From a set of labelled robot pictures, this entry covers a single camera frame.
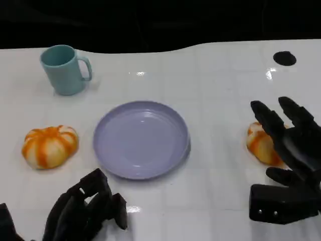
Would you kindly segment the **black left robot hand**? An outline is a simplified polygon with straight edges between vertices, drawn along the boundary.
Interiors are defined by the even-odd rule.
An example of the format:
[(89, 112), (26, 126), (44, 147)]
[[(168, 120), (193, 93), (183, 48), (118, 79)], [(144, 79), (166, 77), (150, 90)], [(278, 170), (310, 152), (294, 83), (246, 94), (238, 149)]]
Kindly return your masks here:
[(51, 209), (42, 240), (93, 240), (103, 222), (128, 227), (126, 201), (112, 194), (107, 176), (95, 169), (63, 193)]

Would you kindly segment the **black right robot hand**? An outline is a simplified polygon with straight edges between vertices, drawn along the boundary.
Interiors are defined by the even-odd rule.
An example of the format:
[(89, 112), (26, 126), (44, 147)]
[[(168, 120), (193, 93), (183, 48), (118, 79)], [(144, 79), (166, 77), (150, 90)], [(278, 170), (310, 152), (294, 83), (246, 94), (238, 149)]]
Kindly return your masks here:
[(290, 168), (298, 186), (320, 190), (320, 126), (314, 116), (291, 98), (282, 96), (278, 102), (293, 127), (286, 128), (279, 115), (264, 103), (250, 102), (255, 118), (272, 138), (273, 147)]

